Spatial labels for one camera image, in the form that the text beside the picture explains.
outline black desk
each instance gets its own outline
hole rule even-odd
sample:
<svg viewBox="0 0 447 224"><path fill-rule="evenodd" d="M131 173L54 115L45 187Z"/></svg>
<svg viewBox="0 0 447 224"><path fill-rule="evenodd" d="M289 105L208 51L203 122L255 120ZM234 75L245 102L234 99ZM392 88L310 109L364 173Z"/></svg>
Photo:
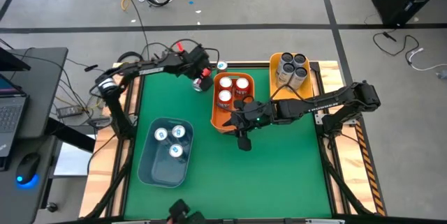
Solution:
<svg viewBox="0 0 447 224"><path fill-rule="evenodd" d="M33 223L41 207L42 195L47 183L57 138L40 137L15 143L9 170L0 172L0 223ZM21 188L15 181L15 170L23 156L37 151L41 161L37 169L38 181L32 188Z"/></svg>
<svg viewBox="0 0 447 224"><path fill-rule="evenodd" d="M41 137L44 133L53 133L64 142L92 152L95 143L93 139L49 117L62 69L47 61L21 57L26 51L9 50L19 54L15 56L31 66L29 71L17 71L11 80L29 95L17 139L31 139ZM27 56L53 61L60 66L64 66L67 54L68 49L65 47L30 49L27 52ZM1 74L10 78L13 72L3 71Z"/></svg>
<svg viewBox="0 0 447 224"><path fill-rule="evenodd" d="M23 55L26 50L9 52ZM28 50L27 56L53 61L64 66L67 48L43 48ZM40 59L15 55L31 66L29 71L17 71L11 80L21 86L29 95L23 120L14 141L13 150L8 157L8 170L0 172L0 223L32 223L39 208L45 208L50 185L48 171L54 159L57 140L67 142L80 149L92 152L95 140L72 128L49 118L62 69L55 64ZM1 72L10 78L13 72ZM31 152L41 154L38 166L38 183L29 189L17 187L15 171L22 158Z"/></svg>

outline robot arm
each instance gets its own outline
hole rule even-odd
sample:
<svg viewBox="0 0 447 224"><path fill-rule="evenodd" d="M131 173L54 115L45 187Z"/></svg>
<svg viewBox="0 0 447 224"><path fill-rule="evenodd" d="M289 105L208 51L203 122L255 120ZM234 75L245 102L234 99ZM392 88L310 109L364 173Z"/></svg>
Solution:
<svg viewBox="0 0 447 224"><path fill-rule="evenodd" d="M281 99L270 100L267 103L258 101L245 103L243 100L237 100L235 101L237 110L231 113L230 120L224 125L235 126L236 129L232 133L238 138L238 147L250 151L251 140L247 137L247 132L270 124L290 124L306 113L338 105L343 105L343 108L335 114L325 115L322 118L323 132L326 136L340 135L345 121L359 117L361 112L373 112L381 103L374 86L366 81L354 82L338 91L306 100Z"/></svg>
<svg viewBox="0 0 447 224"><path fill-rule="evenodd" d="M116 124L114 128L116 134L131 139L135 137L134 127L119 103L119 97L131 81L139 76L165 72L178 77L185 75L192 80L199 79L200 88L206 91L213 85L209 57L201 45L196 46L190 53L165 51L161 59L125 63L120 67L107 70L95 80L95 86L92 89L98 88L101 98L110 108ZM116 74L123 76L119 84L113 80L113 75Z"/></svg>

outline computer mouse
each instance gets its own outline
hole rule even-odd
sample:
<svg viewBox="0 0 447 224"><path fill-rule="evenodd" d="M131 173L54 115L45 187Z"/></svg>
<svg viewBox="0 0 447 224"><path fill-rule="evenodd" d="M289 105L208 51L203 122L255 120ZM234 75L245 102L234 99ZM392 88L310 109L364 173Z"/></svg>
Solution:
<svg viewBox="0 0 447 224"><path fill-rule="evenodd" d="M19 184L26 184L33 179L39 161L41 161L41 155L38 153L30 153L23 157L15 172L15 179Z"/></svg>

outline laptop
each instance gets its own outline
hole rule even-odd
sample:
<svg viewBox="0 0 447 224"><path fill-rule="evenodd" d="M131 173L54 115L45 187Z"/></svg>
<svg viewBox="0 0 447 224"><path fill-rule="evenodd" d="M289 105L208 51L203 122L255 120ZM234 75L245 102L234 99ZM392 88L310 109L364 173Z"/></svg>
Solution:
<svg viewBox="0 0 447 224"><path fill-rule="evenodd" d="M0 74L0 158L9 155L27 101L28 95Z"/></svg>

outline blue light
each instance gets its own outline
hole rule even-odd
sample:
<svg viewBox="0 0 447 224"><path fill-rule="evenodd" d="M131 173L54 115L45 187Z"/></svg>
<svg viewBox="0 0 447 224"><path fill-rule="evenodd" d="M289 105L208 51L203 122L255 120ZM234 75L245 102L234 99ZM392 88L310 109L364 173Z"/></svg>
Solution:
<svg viewBox="0 0 447 224"><path fill-rule="evenodd" d="M38 184L38 181L39 181L39 176L37 174L35 174L33 176L33 179L31 179L31 181L29 181L26 184L19 184L19 183L17 183L17 187L18 188L22 188L22 189L31 189L31 188L33 188L34 186L36 186Z"/></svg>

